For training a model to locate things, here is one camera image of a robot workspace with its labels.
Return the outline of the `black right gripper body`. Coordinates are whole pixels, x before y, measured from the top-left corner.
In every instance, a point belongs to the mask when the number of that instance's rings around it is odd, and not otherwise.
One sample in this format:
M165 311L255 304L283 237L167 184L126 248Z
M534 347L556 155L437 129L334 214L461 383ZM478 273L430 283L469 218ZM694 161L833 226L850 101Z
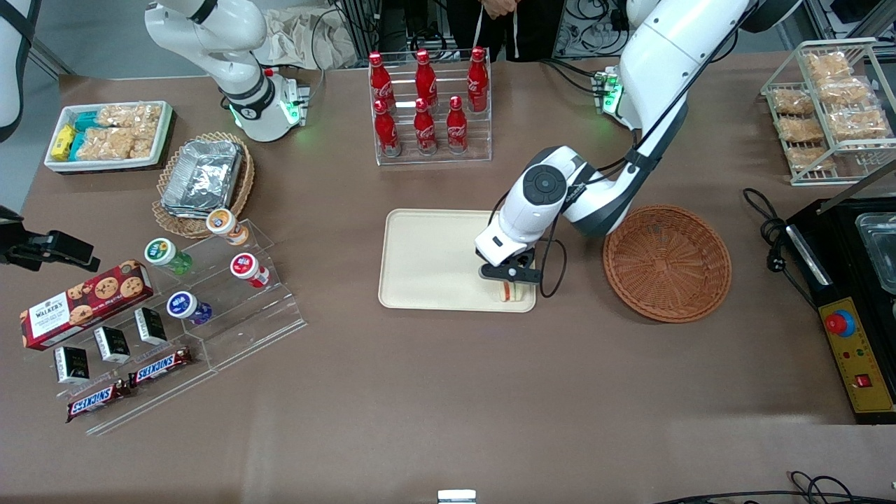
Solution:
M8 207L1 206L1 263L2 265L16 265L23 269L32 269L33 264L29 260L14 258L13 249L17 246L28 243L29 232L25 230L22 222L25 218L10 210Z

